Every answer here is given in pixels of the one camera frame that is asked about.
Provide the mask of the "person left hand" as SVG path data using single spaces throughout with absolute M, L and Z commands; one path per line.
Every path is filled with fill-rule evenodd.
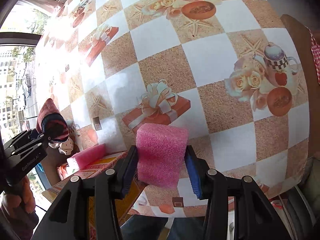
M 22 179 L 23 187 L 21 195 L 5 194 L 2 199 L 2 207 L 9 215 L 9 217 L 16 219 L 15 209 L 19 207 L 21 202 L 24 203 L 24 210 L 26 213 L 33 213 L 35 211 L 35 198 L 30 189 L 30 181 L 27 176 Z

